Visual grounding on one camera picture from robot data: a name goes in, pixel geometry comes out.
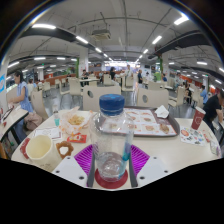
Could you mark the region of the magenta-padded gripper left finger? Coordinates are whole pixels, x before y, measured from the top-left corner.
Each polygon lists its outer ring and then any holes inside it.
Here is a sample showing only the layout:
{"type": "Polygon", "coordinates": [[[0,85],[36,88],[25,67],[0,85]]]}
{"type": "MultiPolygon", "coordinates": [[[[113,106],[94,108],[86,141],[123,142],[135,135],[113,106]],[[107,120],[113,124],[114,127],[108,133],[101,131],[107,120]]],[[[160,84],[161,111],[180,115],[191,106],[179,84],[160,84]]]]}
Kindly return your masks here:
{"type": "Polygon", "coordinates": [[[75,156],[66,156],[52,171],[53,174],[82,187],[93,186],[94,172],[95,157],[91,145],[75,156]]]}

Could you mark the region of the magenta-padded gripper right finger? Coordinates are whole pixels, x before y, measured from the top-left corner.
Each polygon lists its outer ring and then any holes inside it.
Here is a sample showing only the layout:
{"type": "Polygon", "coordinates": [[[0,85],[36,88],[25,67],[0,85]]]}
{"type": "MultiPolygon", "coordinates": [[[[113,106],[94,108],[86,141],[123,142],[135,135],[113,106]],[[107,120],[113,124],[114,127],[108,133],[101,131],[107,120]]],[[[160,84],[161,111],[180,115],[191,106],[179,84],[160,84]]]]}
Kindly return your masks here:
{"type": "Polygon", "coordinates": [[[169,175],[164,163],[156,156],[150,156],[137,146],[131,146],[129,161],[131,187],[143,187],[169,175]]]}

